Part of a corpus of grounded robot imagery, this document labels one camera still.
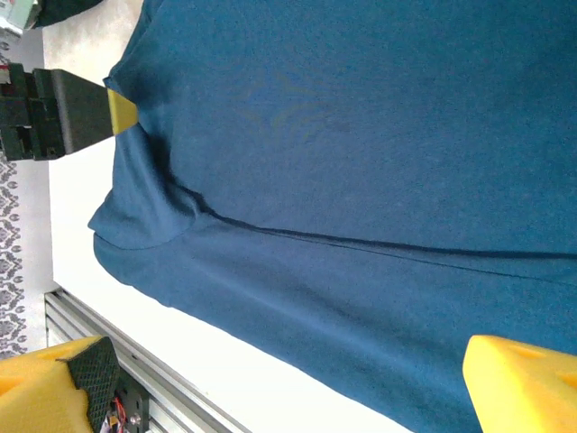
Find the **white surface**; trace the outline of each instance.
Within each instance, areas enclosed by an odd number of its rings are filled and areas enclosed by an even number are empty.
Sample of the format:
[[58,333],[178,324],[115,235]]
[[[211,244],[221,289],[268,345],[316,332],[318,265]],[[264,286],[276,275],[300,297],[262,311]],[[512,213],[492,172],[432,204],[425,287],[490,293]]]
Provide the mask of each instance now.
[[[120,58],[139,3],[107,0],[46,29],[46,67],[100,81]],[[254,432],[406,431],[302,372],[111,278],[93,255],[87,222],[111,188],[113,153],[114,141],[107,141],[50,164],[57,283]]]

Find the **yellow plastic part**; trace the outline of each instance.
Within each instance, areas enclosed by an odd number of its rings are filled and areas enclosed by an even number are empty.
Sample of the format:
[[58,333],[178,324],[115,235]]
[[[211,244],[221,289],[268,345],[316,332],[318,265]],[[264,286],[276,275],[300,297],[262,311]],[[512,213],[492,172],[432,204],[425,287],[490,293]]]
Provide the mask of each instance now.
[[56,345],[0,361],[0,433],[92,433],[88,397],[57,359],[83,352],[101,337]]
[[577,356],[474,336],[463,375],[484,433],[577,433]]
[[108,104],[110,105],[110,117],[114,135],[123,133],[132,128],[138,122],[138,110],[131,101],[108,89]]

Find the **white table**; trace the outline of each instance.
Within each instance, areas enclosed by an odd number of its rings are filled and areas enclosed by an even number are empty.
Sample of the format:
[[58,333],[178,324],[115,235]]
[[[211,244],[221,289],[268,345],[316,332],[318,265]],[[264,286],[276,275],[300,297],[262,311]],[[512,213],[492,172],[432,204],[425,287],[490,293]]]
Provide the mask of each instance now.
[[[46,68],[101,83],[120,59],[142,0],[107,0],[44,30]],[[54,280],[190,380],[254,432],[405,431],[297,369],[109,276],[90,217],[112,186],[114,139],[50,163]],[[187,345],[181,340],[188,339]]]

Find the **metal frame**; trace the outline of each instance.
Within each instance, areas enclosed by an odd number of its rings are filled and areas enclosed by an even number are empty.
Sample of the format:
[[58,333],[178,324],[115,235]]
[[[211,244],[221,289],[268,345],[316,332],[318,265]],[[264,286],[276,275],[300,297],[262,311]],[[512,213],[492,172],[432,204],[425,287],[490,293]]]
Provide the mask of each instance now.
[[151,395],[150,432],[251,433],[180,374],[66,291],[48,293],[49,345],[85,336],[109,336],[120,365]]

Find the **blue t-shirt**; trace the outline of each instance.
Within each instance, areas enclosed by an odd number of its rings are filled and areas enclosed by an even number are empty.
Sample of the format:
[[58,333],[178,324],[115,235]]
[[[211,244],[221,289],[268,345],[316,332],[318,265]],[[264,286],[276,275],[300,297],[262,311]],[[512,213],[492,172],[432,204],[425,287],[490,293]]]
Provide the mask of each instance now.
[[410,429],[479,431],[472,335],[577,354],[576,29],[573,0],[145,0],[96,257]]

